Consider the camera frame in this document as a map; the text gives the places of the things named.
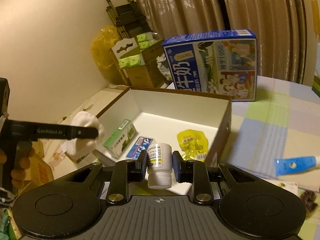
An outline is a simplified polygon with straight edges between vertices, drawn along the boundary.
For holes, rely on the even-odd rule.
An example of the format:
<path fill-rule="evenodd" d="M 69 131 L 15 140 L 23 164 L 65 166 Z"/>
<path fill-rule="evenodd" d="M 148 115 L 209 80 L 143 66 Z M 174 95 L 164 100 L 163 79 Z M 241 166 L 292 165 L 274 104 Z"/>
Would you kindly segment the person's left hand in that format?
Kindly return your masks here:
<path fill-rule="evenodd" d="M 26 178 L 26 170 L 30 168 L 30 159 L 35 155 L 35 150 L 32 147 L 26 157 L 20 159 L 18 168 L 14 168 L 10 174 L 6 174 L 4 178 L 10 179 L 14 188 L 21 189 Z"/>

